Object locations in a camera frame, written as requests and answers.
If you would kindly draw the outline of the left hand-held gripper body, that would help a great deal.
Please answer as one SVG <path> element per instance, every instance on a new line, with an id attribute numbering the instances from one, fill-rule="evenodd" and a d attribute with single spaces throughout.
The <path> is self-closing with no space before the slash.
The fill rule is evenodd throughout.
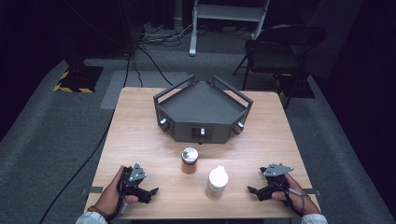
<path id="1" fill-rule="evenodd" d="M 125 167 L 120 178 L 120 196 L 142 195 L 144 190 L 139 188 L 139 184 L 146 178 L 146 173 L 138 163 L 134 167 Z"/>

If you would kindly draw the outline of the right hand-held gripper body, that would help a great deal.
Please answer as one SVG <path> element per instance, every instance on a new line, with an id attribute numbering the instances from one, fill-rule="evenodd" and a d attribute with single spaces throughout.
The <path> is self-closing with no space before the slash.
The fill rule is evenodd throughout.
<path id="1" fill-rule="evenodd" d="M 271 163 L 267 167 L 261 167 L 261 171 L 268 184 L 266 188 L 272 189 L 274 192 L 289 190 L 290 185 L 285 174 L 292 172 L 292 167 Z"/>

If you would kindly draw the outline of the white-capped seasoning bottle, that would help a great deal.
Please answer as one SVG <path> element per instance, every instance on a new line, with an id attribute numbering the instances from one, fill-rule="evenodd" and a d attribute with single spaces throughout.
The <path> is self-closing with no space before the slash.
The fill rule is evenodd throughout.
<path id="1" fill-rule="evenodd" d="M 229 176 L 225 170 L 225 167 L 219 165 L 218 167 L 213 169 L 208 175 L 205 189 L 206 195 L 212 199 L 220 198 L 228 182 Z"/>

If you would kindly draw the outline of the orange spice jar silver lid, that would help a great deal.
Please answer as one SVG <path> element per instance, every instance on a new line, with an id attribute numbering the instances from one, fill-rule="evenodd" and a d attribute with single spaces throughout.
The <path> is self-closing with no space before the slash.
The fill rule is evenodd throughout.
<path id="1" fill-rule="evenodd" d="M 181 169 L 187 175 L 196 172 L 199 154 L 194 147 L 186 147 L 181 153 Z"/>

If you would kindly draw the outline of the grey corner shelf rack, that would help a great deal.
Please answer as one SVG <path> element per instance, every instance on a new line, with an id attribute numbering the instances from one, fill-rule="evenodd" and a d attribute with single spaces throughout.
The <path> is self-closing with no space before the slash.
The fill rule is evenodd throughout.
<path id="1" fill-rule="evenodd" d="M 224 144 L 245 128 L 253 101 L 219 77 L 190 75 L 153 96 L 157 124 L 177 142 Z"/>

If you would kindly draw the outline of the person's right hand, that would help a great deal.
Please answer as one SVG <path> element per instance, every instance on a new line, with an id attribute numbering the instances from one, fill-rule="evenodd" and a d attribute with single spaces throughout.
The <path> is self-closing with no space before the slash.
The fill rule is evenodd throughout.
<path id="1" fill-rule="evenodd" d="M 319 214 L 319 209 L 311 200 L 311 198 L 305 193 L 300 184 L 290 174 L 285 174 L 285 177 L 287 178 L 287 181 L 290 185 L 288 194 L 276 191 L 273 192 L 272 198 L 277 201 L 290 200 L 290 207 L 295 211 L 298 211 L 302 216 L 309 214 Z"/>

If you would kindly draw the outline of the person's left hand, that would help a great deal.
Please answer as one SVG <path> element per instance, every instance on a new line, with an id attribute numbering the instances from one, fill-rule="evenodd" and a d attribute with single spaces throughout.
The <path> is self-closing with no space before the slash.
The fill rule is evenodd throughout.
<path id="1" fill-rule="evenodd" d="M 95 203 L 94 207 L 97 208 L 102 214 L 112 215 L 117 211 L 119 193 L 117 190 L 118 183 L 122 176 L 124 166 L 122 165 L 113 177 L 112 181 L 108 184 L 102 192 L 99 200 Z"/>

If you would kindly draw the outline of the black base with striped tape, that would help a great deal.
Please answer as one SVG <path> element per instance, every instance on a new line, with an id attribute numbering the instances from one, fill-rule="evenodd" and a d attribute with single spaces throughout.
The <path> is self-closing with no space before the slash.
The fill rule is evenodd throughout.
<path id="1" fill-rule="evenodd" d="M 81 69 L 67 68 L 61 75 L 54 91 L 94 93 L 96 83 L 104 68 L 84 66 Z"/>
<path id="2" fill-rule="evenodd" d="M 275 74 L 274 81 L 276 91 L 280 97 L 314 98 L 308 81 L 306 79 L 296 80 L 291 74 Z"/>

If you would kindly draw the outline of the black folding chair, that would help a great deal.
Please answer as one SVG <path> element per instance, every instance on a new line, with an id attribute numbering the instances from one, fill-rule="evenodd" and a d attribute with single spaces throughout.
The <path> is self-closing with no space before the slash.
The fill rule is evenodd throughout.
<path id="1" fill-rule="evenodd" d="M 291 74 L 296 80 L 304 79 L 305 63 L 310 52 L 327 37 L 327 31 L 319 26 L 279 24 L 264 29 L 256 39 L 245 44 L 245 56 L 234 74 L 245 68 L 242 90 L 247 86 L 248 74 Z M 291 96 L 284 108 L 287 109 Z"/>

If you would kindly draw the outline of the white metal stand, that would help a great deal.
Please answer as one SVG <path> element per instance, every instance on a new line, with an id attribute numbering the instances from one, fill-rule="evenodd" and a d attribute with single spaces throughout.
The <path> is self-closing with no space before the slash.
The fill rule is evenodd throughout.
<path id="1" fill-rule="evenodd" d="M 222 5 L 200 4 L 194 1 L 192 9 L 192 32 L 189 55 L 193 57 L 197 50 L 197 28 L 199 19 L 226 20 L 226 21 L 252 21 L 257 23 L 257 28 L 251 34 L 256 39 L 262 32 L 264 20 L 271 0 L 264 0 L 262 7 L 235 7 Z"/>

